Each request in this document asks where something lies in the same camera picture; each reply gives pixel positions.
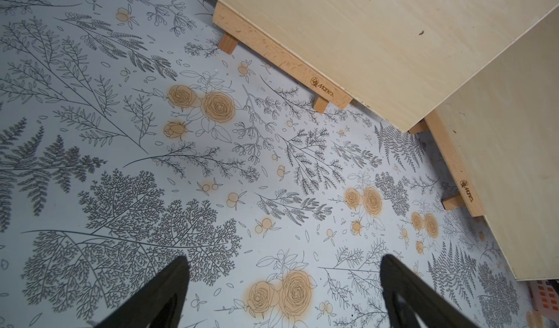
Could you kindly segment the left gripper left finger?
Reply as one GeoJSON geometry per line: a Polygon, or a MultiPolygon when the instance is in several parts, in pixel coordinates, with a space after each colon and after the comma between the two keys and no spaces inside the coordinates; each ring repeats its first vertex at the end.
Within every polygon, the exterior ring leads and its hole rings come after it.
{"type": "Polygon", "coordinates": [[[187,257],[178,256],[97,326],[177,327],[189,282],[187,257]]]}

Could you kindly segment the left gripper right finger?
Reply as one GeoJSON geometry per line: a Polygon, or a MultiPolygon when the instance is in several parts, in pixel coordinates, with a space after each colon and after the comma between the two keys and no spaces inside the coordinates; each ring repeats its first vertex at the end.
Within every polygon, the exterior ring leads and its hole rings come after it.
{"type": "Polygon", "coordinates": [[[476,326],[393,255],[381,259],[380,279],[391,327],[476,326]]]}

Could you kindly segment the small wooden easel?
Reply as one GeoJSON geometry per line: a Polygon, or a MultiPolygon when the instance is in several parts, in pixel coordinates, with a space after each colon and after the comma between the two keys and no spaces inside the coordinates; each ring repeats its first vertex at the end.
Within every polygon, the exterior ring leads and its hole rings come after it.
{"type": "Polygon", "coordinates": [[[213,23],[224,31],[220,50],[232,54],[238,43],[244,44],[316,93],[315,111],[323,114],[329,104],[343,110],[352,101],[349,92],[221,2],[216,3],[213,23]]]}
{"type": "Polygon", "coordinates": [[[431,132],[459,190],[458,194],[442,200],[444,209],[451,211],[459,207],[467,207],[472,217],[484,217],[486,212],[479,195],[473,187],[471,178],[466,172],[465,165],[460,159],[457,149],[451,141],[451,136],[436,110],[433,110],[423,120],[419,121],[408,130],[409,134],[412,135],[425,131],[431,132]]]}

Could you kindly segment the plywood board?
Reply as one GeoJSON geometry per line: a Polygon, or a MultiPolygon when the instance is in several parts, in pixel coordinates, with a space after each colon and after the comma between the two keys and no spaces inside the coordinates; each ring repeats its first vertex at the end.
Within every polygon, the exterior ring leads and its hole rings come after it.
{"type": "Polygon", "coordinates": [[[436,114],[514,277],[558,277],[558,12],[455,91],[436,114]]]}
{"type": "Polygon", "coordinates": [[[216,0],[406,131],[558,0],[216,0]]]}

